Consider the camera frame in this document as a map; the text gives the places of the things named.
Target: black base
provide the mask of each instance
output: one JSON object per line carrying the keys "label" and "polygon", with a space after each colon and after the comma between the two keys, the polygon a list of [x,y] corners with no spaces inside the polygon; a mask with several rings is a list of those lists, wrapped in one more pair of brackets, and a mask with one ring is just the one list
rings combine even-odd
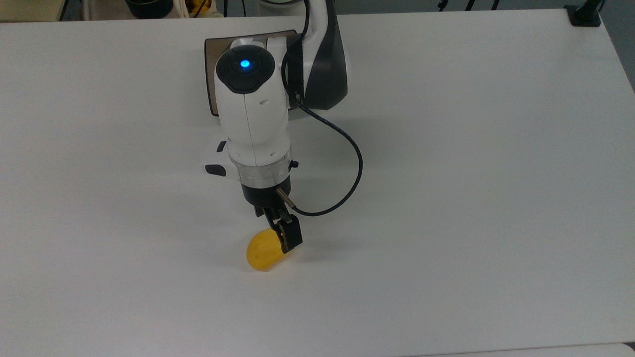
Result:
{"label": "black base", "polygon": [[599,13],[595,11],[590,20],[584,20],[576,14],[580,6],[578,5],[565,5],[567,14],[569,14],[569,21],[575,27],[599,27],[602,20],[599,19]]}
{"label": "black base", "polygon": [[136,18],[164,18],[174,7],[173,0],[126,0],[130,13]]}

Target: black cap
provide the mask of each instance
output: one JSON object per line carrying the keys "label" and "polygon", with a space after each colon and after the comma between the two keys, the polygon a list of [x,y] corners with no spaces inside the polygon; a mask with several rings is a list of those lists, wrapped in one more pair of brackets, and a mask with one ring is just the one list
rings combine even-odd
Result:
{"label": "black cap", "polygon": [[223,53],[216,63],[216,73],[230,91],[248,94],[257,91],[271,78],[275,65],[269,51],[245,44]]}

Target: yellow object in background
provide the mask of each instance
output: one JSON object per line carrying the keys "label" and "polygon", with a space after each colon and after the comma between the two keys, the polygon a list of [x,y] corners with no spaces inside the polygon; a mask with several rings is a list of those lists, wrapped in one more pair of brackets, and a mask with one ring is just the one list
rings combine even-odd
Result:
{"label": "yellow object in background", "polygon": [[247,262],[256,270],[269,270],[282,258],[280,240],[271,228],[256,234],[247,246]]}

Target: yellow object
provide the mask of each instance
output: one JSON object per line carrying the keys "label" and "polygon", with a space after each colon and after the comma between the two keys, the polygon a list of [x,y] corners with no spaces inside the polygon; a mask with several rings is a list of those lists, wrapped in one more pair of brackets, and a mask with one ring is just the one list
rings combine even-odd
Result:
{"label": "yellow object", "polygon": [[256,270],[269,270],[282,258],[280,240],[271,228],[256,234],[247,246],[247,262]]}

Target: black cable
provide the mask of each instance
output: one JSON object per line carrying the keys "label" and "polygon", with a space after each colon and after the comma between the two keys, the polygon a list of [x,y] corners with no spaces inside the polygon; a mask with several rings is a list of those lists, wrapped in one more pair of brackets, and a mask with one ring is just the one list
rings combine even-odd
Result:
{"label": "black cable", "polygon": [[286,80],[286,55],[282,59],[281,72],[282,72],[281,73],[282,74],[282,84],[284,85],[284,90],[286,90],[286,92],[289,95],[289,97],[291,97],[295,101],[295,104],[298,106],[298,108],[302,109],[308,115],[310,115],[310,116],[316,118],[317,120],[321,121],[322,123],[326,124],[328,127],[330,127],[331,129],[337,131],[339,134],[341,134],[341,136],[346,138],[346,140],[348,140],[351,143],[351,145],[353,146],[353,149],[355,149],[355,153],[357,154],[357,157],[358,157],[358,162],[359,162],[359,166],[358,167],[359,168],[358,168],[357,177],[355,178],[355,183],[353,183],[353,186],[351,186],[351,189],[346,194],[346,196],[344,196],[344,198],[342,198],[334,206],[332,206],[331,208],[327,208],[327,209],[325,209],[323,211],[319,211],[319,212],[306,212],[306,211],[303,211],[303,210],[297,208],[296,206],[291,207],[292,210],[296,211],[297,213],[299,213],[299,214],[301,214],[303,216],[310,216],[310,217],[322,216],[322,215],[325,215],[325,214],[330,213],[332,211],[335,211],[337,208],[342,206],[344,204],[344,202],[346,202],[350,198],[350,196],[353,194],[353,192],[357,188],[357,186],[359,184],[359,180],[361,180],[361,173],[362,173],[362,169],[363,169],[363,166],[364,166],[364,160],[361,157],[361,151],[359,150],[359,147],[358,147],[357,143],[355,143],[355,140],[353,140],[353,138],[351,138],[351,136],[348,135],[346,133],[346,131],[343,131],[337,125],[335,125],[335,124],[331,123],[330,121],[326,120],[325,118],[322,118],[321,116],[317,115],[316,113],[314,113],[309,108],[306,108],[304,105],[302,105],[302,103],[300,103],[300,101],[297,98],[295,98],[294,95],[291,94],[291,91],[289,90],[289,84],[287,83],[287,80]]}
{"label": "black cable", "polygon": [[439,4],[437,4],[437,7],[439,8],[439,12],[443,11],[443,9],[445,9],[447,5],[448,5],[448,0],[439,1]]}
{"label": "black cable", "polygon": [[205,3],[207,3],[207,0],[203,0],[203,2],[201,3],[201,5],[199,6],[199,9],[196,11],[196,14],[194,15],[194,18],[198,17],[198,14],[201,13],[201,10],[203,9],[203,6],[205,5]]}

